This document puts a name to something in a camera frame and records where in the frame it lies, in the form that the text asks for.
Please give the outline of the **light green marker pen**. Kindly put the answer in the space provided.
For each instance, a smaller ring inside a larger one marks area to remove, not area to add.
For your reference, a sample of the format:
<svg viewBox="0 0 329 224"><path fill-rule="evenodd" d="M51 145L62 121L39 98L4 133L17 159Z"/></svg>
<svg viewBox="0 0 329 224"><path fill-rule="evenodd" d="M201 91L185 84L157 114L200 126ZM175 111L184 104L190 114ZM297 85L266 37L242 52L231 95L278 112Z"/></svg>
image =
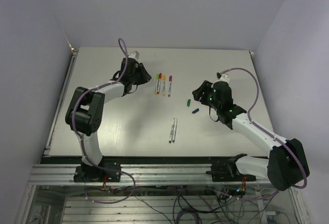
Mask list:
<svg viewBox="0 0 329 224"><path fill-rule="evenodd" d="M156 75L156 87L155 87L155 94L158 94L158 84L159 84L159 73Z"/></svg>

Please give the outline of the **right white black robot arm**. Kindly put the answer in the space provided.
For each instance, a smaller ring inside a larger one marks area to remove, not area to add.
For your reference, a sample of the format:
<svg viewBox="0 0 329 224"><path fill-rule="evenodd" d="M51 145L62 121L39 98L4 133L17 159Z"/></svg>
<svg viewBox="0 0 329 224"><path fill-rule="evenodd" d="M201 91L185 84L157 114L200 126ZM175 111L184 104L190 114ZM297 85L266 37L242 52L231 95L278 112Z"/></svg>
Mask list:
<svg viewBox="0 0 329 224"><path fill-rule="evenodd" d="M267 158L239 154L227 162L227 176L239 180L245 175L264 178L279 191L297 183L307 184L309 168L302 143L298 139L278 136L252 121L246 110L234 104L232 90L225 81L204 81L192 92L193 99L215 110L217 121L255 144Z"/></svg>

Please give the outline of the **blue marker pen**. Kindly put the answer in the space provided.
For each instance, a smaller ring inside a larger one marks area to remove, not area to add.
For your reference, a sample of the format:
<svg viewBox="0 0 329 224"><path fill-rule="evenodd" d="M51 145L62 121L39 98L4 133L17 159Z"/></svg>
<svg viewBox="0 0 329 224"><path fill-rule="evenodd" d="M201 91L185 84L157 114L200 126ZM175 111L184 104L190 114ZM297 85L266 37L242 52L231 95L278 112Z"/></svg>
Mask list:
<svg viewBox="0 0 329 224"><path fill-rule="evenodd" d="M173 119L173 124L172 124L171 130L170 130L169 143L172 143L172 141L173 141L174 128L175 128L175 118Z"/></svg>

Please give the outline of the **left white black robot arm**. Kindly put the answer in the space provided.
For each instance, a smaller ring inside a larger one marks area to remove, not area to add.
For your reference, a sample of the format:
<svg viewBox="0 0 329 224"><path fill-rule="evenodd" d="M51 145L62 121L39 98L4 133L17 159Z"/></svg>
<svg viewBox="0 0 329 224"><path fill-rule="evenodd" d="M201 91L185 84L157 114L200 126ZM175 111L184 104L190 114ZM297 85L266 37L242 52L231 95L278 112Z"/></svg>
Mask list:
<svg viewBox="0 0 329 224"><path fill-rule="evenodd" d="M133 86L138 87L151 79L144 65L139 62L139 52L134 51L122 60L121 69L107 83L91 89L75 89L65 115L65 122L78 138L84 177L100 181L105 174L97 134L105 103L132 94Z"/></svg>

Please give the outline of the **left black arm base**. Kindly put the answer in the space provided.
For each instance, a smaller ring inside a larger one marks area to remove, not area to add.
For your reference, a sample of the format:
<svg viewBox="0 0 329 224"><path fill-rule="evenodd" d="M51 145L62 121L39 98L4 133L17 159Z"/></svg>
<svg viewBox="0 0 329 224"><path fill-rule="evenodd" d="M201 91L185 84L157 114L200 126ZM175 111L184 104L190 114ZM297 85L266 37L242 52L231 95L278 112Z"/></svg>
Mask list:
<svg viewBox="0 0 329 224"><path fill-rule="evenodd" d="M80 166L76 167L74 174L74 182L119 182L121 177L120 165L113 162L101 162L101 167L105 170L99 169L94 166L81 163Z"/></svg>

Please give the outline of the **yellow marker pen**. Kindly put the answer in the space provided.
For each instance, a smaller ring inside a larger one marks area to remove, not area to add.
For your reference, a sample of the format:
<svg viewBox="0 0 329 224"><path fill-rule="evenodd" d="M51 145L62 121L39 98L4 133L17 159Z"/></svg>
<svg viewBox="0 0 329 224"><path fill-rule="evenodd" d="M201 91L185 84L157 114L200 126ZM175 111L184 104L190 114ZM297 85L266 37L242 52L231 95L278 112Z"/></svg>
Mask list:
<svg viewBox="0 0 329 224"><path fill-rule="evenodd" d="M166 96L166 75L162 75L162 96Z"/></svg>

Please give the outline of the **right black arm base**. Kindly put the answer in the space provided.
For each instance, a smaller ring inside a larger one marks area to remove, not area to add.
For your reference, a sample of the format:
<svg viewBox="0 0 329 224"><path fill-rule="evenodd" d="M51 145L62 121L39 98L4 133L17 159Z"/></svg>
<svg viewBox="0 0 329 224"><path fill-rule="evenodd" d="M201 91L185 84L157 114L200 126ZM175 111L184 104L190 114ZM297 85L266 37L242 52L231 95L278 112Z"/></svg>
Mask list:
<svg viewBox="0 0 329 224"><path fill-rule="evenodd" d="M256 181L255 176L241 174L236 167L237 160L246 156L246 154L239 154L228 159L224 164L212 164L206 174L211 176L213 182Z"/></svg>

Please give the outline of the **magenta marker pen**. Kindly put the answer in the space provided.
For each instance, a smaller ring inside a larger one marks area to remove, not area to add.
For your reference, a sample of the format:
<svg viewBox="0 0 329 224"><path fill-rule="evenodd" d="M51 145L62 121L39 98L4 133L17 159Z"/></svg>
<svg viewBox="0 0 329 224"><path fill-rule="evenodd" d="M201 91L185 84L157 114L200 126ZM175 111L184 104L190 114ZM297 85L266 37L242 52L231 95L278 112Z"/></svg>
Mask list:
<svg viewBox="0 0 329 224"><path fill-rule="evenodd" d="M168 97L171 96L171 92L172 92L172 76L169 76L169 90L168 90Z"/></svg>

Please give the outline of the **red marker pen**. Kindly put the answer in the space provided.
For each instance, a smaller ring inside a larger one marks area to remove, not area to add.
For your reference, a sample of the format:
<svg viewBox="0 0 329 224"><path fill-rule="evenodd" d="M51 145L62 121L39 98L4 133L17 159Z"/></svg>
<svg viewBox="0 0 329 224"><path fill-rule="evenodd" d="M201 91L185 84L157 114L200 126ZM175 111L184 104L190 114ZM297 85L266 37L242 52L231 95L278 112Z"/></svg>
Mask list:
<svg viewBox="0 0 329 224"><path fill-rule="evenodd" d="M158 80L157 80L157 94L160 93L160 87L161 87L161 80L162 80L162 73L158 75Z"/></svg>

